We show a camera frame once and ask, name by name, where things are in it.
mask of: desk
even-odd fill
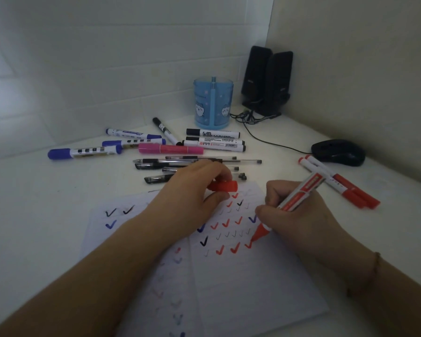
[[[234,113],[241,110],[233,108]],[[193,116],[166,125],[182,138],[186,128],[195,127]],[[250,129],[260,139],[303,151],[327,139],[285,116]],[[309,175],[297,163],[302,154],[256,141],[232,119],[228,130],[241,132],[247,151],[206,150],[206,154],[261,158],[262,165],[241,167],[261,188],[268,180],[302,181]],[[158,129],[148,125],[137,131]],[[94,147],[109,139],[101,136],[68,147]],[[159,187],[147,185],[143,177],[161,172],[136,170],[135,158],[141,155],[131,149],[119,156],[53,162],[42,150],[0,160],[0,321],[77,262],[91,208],[110,198]],[[369,158],[359,168],[339,164],[331,168],[382,201],[375,210],[360,210],[322,185],[319,192],[342,227],[421,283],[421,184]],[[313,260],[304,263],[331,312],[266,336],[376,335],[355,303],[345,297],[342,281]]]

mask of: blue marker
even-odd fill
[[[47,156],[49,159],[69,159],[77,157],[89,157],[99,155],[114,155],[121,154],[122,146],[111,146],[111,147],[96,147],[96,148],[84,148],[84,149],[51,149]]]
[[[147,134],[147,133],[125,131],[125,130],[116,130],[116,129],[106,129],[106,133],[110,136],[129,137],[129,138],[137,138],[137,139],[162,138],[161,135],[150,135],[150,134]]]
[[[165,138],[154,138],[154,139],[128,139],[123,141],[103,141],[101,146],[110,147],[110,146],[122,146],[124,149],[128,148],[137,148],[140,143],[158,143],[163,146],[167,143]]]

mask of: black cable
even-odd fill
[[[302,154],[312,154],[311,152],[310,153],[309,152],[304,152],[304,151],[301,151],[301,150],[298,150],[298,149],[295,149],[295,148],[292,148],[292,147],[283,146],[281,144],[276,144],[276,143],[272,143],[272,142],[263,141],[263,140],[257,138],[256,136],[254,136],[251,133],[251,131],[248,130],[247,124],[248,125],[258,124],[260,122],[263,122],[265,119],[273,119],[273,118],[276,118],[277,115],[264,116],[262,118],[255,118],[254,117],[254,110],[250,110],[250,111],[244,111],[244,112],[242,112],[240,114],[230,114],[230,116],[232,118],[234,118],[237,122],[242,123],[243,126],[245,127],[245,129],[251,135],[251,137],[253,137],[254,139],[256,139],[258,141],[261,141],[261,142],[267,143],[267,144],[271,144],[273,146],[277,146],[277,147],[282,147],[282,148],[287,148],[287,149],[290,149],[290,150],[294,150],[294,151],[300,152]]]

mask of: blue pen holder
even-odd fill
[[[232,80],[204,77],[193,82],[195,86],[195,124],[203,129],[220,130],[229,124]]]

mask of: black mouse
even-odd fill
[[[333,162],[359,167],[365,161],[365,150],[344,139],[331,139],[315,143],[313,156],[321,162]]]

